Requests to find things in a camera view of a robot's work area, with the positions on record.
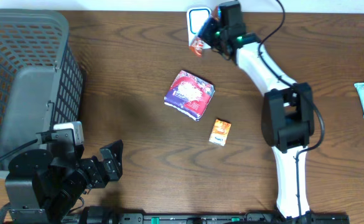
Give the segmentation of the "orange brown chocolate bar wrapper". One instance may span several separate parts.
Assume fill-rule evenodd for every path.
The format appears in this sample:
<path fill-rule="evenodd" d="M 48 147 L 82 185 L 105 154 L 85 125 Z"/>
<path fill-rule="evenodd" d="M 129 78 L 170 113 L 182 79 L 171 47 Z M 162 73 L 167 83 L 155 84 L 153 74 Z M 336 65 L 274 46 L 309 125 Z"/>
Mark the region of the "orange brown chocolate bar wrapper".
<path fill-rule="evenodd" d="M 205 21 L 199 32 L 195 35 L 192 43 L 189 45 L 195 55 L 201 57 L 204 49 L 214 50 L 218 43 L 220 35 L 220 23 L 216 15 L 211 13 Z"/>

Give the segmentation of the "red purple snack bag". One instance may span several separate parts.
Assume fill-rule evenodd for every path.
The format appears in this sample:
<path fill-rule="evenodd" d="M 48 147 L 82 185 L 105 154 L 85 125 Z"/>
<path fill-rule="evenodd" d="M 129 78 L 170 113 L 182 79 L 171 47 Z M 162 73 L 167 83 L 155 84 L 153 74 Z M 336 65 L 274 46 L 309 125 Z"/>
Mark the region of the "red purple snack bag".
<path fill-rule="evenodd" d="M 214 86 L 191 73 L 181 70 L 164 97 L 164 104 L 199 121 L 215 93 Z"/>

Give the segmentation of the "small orange snack pack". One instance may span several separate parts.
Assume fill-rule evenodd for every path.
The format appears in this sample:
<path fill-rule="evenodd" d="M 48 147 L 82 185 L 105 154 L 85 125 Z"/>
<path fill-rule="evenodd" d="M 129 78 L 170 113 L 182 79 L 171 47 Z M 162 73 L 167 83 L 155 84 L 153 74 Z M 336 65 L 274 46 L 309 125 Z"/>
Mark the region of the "small orange snack pack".
<path fill-rule="evenodd" d="M 226 144 L 230 128 L 231 123 L 216 119 L 210 133 L 209 142 L 224 146 Z"/>

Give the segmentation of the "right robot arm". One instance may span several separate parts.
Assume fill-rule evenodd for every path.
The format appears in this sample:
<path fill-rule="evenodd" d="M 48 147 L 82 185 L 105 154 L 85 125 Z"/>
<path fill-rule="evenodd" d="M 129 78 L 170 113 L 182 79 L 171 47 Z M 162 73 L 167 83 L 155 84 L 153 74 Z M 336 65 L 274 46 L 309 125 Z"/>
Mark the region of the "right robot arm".
<path fill-rule="evenodd" d="M 308 83 L 288 77 L 269 56 L 264 41 L 246 31 L 242 18 L 210 16 L 197 34 L 212 50 L 235 62 L 263 96 L 261 131 L 273 151 L 277 176 L 276 208 L 284 221 L 308 223 L 306 154 L 318 109 Z"/>

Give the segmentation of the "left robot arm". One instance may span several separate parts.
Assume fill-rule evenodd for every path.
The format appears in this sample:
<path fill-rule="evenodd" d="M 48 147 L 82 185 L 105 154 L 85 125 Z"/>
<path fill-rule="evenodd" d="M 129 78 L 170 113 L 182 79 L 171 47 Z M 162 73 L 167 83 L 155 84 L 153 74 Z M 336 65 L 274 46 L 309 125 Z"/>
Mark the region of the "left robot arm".
<path fill-rule="evenodd" d="M 83 194 L 103 189 L 122 174 L 123 142 L 100 148 L 102 159 L 83 158 L 83 145 L 52 140 L 48 149 L 23 152 L 9 163 L 5 180 L 8 203 L 0 209 L 0 223 L 65 223 Z"/>

